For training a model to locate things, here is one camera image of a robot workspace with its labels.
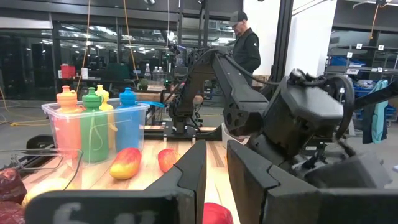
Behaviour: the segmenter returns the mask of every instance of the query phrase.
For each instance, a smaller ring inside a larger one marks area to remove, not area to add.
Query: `white box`
[[[221,129],[223,130],[223,147],[224,148],[227,147],[226,143],[228,142],[228,140],[235,140],[235,141],[241,143],[242,145],[245,145],[249,141],[249,136],[241,136],[241,137],[232,136],[229,133],[229,131],[226,129],[225,123],[221,124]]]

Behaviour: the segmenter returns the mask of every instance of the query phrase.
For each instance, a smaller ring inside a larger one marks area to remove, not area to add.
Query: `floor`
[[[45,101],[10,101],[7,103],[9,111],[0,103],[0,123],[6,118],[7,121],[32,121],[44,119],[45,116],[41,109],[41,104],[48,103]],[[219,126],[223,120],[222,108],[202,107],[200,109],[201,118],[204,126]],[[51,134],[48,121],[39,123],[22,123],[23,126],[10,126],[7,123],[0,124],[0,151],[11,149],[24,149],[26,142],[39,134]],[[392,168],[398,165],[398,124],[392,124],[388,130],[388,136],[380,145],[362,144],[362,138],[349,138],[348,143],[359,152],[373,151],[380,159],[384,160],[384,167],[391,175],[393,182],[388,188],[398,188],[398,173]]]

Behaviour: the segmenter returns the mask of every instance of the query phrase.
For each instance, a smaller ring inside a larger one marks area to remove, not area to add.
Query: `red apple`
[[[231,212],[216,203],[205,203],[203,224],[233,224]]]
[[[109,174],[117,180],[130,179],[138,173],[140,163],[141,151],[133,147],[125,148],[116,156]]]
[[[180,158],[180,154],[174,149],[163,149],[157,155],[159,167],[163,172],[169,171]]]

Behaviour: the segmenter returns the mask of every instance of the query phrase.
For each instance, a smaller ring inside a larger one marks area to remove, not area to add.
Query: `red object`
[[[0,172],[0,201],[22,203],[26,193],[25,185],[17,170],[8,168]]]
[[[62,78],[73,78],[76,76],[76,68],[73,65],[61,65]]]
[[[180,154],[174,149],[163,149],[157,155],[159,167],[163,172],[169,171],[180,158]]]
[[[133,147],[125,148],[116,156],[109,174],[118,180],[130,179],[138,173],[140,163],[141,151]]]
[[[205,203],[203,224],[233,224],[231,212],[216,203]]]
[[[25,210],[15,202],[0,202],[0,224],[24,224]]]

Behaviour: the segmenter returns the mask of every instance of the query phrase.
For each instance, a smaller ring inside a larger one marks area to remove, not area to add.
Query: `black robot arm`
[[[233,65],[233,59],[222,49],[203,52],[190,66],[185,85],[170,105],[175,132],[183,134],[193,115],[193,99],[203,93],[203,83],[214,77],[218,80],[226,102],[223,116],[227,129],[234,135],[247,135],[260,130],[267,99],[253,90],[243,73]]]

